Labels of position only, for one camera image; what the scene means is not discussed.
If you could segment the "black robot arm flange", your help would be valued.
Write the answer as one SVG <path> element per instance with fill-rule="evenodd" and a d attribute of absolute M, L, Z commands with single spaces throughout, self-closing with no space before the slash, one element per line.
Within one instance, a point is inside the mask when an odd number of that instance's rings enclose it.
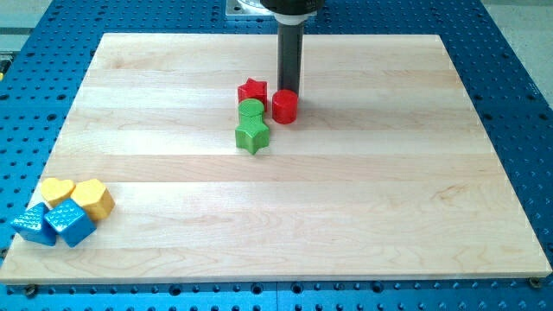
<path fill-rule="evenodd" d="M 305 22 L 320 10 L 325 0 L 261 0 L 260 3 L 279 23 L 295 26 Z"/>

